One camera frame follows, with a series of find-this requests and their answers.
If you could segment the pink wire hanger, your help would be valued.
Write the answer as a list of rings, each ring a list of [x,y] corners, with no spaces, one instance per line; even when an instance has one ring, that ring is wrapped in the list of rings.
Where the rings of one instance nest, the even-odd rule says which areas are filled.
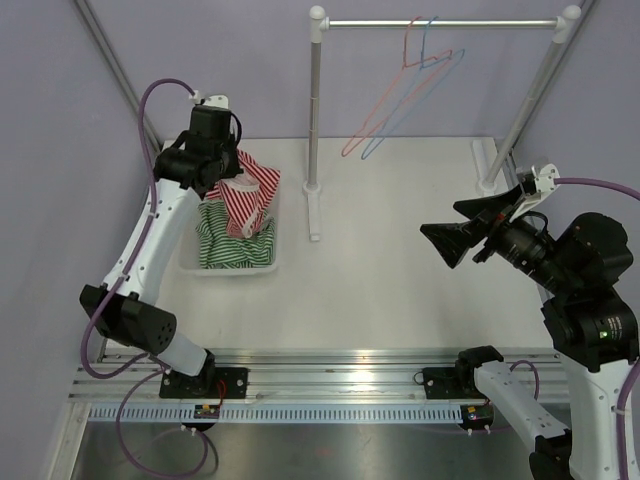
[[[427,37],[437,20],[438,16],[418,16],[409,22],[403,35],[400,69],[342,147],[343,158],[361,148],[360,159],[366,160],[464,58],[465,49],[428,51]]]

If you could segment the green striped tank top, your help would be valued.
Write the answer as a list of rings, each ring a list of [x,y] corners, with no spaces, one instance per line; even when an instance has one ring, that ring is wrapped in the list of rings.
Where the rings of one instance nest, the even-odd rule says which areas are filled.
[[[221,200],[198,206],[195,232],[198,238],[198,266],[201,269],[247,269],[271,266],[276,255],[276,221],[265,213],[257,232],[249,238],[227,232],[230,217]]]

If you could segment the aluminium mounting rail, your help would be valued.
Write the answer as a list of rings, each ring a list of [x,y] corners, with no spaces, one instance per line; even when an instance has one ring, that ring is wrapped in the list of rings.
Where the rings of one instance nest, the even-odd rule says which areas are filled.
[[[247,368],[245,401],[268,403],[374,403],[412,404],[426,400],[419,374],[424,367],[453,364],[465,347],[393,349],[243,349],[212,348],[216,366]],[[559,354],[550,348],[497,347],[508,363],[529,360],[540,378],[539,401],[568,404],[566,375]],[[101,362],[92,366],[107,373],[124,365],[138,352],[115,347],[103,348]],[[69,402],[116,402],[146,375],[158,367],[140,361],[122,374],[106,380],[94,379],[79,366],[67,395]]]

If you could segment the clear plastic basket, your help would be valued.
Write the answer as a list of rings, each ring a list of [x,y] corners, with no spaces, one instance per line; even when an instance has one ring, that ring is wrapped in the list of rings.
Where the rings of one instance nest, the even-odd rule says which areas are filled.
[[[276,221],[276,255],[274,262],[271,266],[266,268],[247,268],[247,269],[229,269],[229,270],[217,270],[217,269],[201,269],[198,266],[198,238],[195,232],[195,227],[198,222],[198,206],[196,207],[195,213],[192,216],[192,219],[188,221],[187,227],[182,236],[182,240],[180,242],[180,246],[177,249],[177,264],[178,267],[185,273],[196,275],[196,276],[243,276],[243,275],[254,275],[254,274],[262,274],[269,273],[276,269],[277,267],[277,249],[278,249],[278,234],[279,234],[279,188],[275,195],[275,198],[267,210],[269,215],[272,215]]]

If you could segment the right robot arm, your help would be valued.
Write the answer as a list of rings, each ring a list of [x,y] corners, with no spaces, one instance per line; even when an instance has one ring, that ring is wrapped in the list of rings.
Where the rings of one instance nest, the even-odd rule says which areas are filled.
[[[541,312],[567,378],[571,420],[563,423],[516,381],[491,346],[462,351],[454,384],[483,396],[503,415],[529,454],[537,479],[635,479],[639,475],[629,397],[639,376],[639,327],[615,286],[632,265],[624,227],[595,212],[553,237],[536,228],[550,195],[532,182],[491,197],[462,200],[460,223],[424,224],[421,233],[445,263],[493,255],[547,291]]]

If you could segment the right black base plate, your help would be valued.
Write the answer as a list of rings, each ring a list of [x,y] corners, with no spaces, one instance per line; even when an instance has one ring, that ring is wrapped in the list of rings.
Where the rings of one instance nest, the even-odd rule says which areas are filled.
[[[422,385],[429,400],[454,400],[465,397],[454,367],[425,367]]]

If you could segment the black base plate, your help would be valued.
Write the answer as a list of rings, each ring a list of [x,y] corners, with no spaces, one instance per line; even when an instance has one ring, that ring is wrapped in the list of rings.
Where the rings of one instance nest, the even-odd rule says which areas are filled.
[[[241,367],[216,367],[213,372],[187,376],[171,371],[162,376],[159,397],[162,399],[245,399],[248,373]]]
[[[425,367],[422,385],[429,400],[454,400],[465,397],[454,367]]]

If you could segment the blue wire hanger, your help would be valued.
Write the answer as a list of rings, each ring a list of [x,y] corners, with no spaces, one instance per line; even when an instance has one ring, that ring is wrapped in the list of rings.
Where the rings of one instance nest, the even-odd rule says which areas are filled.
[[[418,16],[412,19],[405,29],[400,73],[376,104],[373,115],[376,115],[378,110],[388,101],[391,101],[390,108],[384,112],[384,116],[374,126],[362,135],[366,140],[366,145],[361,152],[361,160],[367,160],[392,133],[395,133],[413,115],[414,111],[424,104],[435,90],[447,80],[465,58],[465,48],[448,48],[433,54],[428,52],[429,33],[433,29],[434,23],[439,20],[438,16],[434,16],[421,26],[419,58],[415,62],[410,62],[408,58],[409,37],[412,31],[418,27],[419,20],[422,20],[422,17]]]

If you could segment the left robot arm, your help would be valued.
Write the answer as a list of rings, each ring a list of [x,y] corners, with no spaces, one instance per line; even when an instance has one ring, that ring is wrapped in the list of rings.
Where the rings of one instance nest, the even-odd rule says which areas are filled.
[[[175,315],[156,302],[187,221],[219,181],[241,174],[241,134],[230,109],[194,106],[188,129],[152,165],[146,204],[117,264],[101,285],[87,285],[80,294],[101,336],[167,367],[163,398],[204,398],[218,389],[214,354],[179,333]]]

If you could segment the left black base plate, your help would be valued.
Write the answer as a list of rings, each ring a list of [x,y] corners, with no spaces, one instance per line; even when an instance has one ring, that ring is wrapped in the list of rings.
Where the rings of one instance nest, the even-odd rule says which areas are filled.
[[[213,372],[187,376],[171,371],[162,376],[159,397],[162,399],[245,399],[248,373],[241,367],[216,367]]]

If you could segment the red striped tank top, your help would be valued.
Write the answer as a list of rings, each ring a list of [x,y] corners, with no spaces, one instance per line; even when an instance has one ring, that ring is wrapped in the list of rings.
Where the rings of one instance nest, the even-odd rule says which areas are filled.
[[[239,150],[243,172],[219,181],[205,195],[206,200],[221,200],[227,213],[226,231],[234,238],[251,238],[263,229],[267,210],[278,191],[281,172],[258,163],[249,153]]]

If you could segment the silver clothes rack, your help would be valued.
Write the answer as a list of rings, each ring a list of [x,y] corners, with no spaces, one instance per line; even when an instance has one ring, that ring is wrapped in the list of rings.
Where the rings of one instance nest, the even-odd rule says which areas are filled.
[[[302,185],[308,207],[309,240],[318,242],[321,239],[321,185],[318,182],[318,146],[319,146],[319,106],[320,78],[323,34],[331,29],[404,29],[406,33],[414,27],[430,29],[461,30],[551,30],[554,32],[551,43],[541,61],[534,79],[524,97],[516,118],[500,146],[495,159],[489,162],[485,150],[479,141],[473,142],[474,162],[478,168],[476,190],[479,195],[487,197],[496,192],[496,178],[516,142],[531,118],[534,108],[540,101],[545,89],[562,64],[561,56],[574,39],[583,15],[577,5],[567,6],[561,15],[553,19],[535,20],[446,20],[434,18],[424,20],[420,17],[405,20],[332,20],[321,6],[314,6],[309,11],[311,59],[310,59],[310,107],[308,160],[306,180]]]

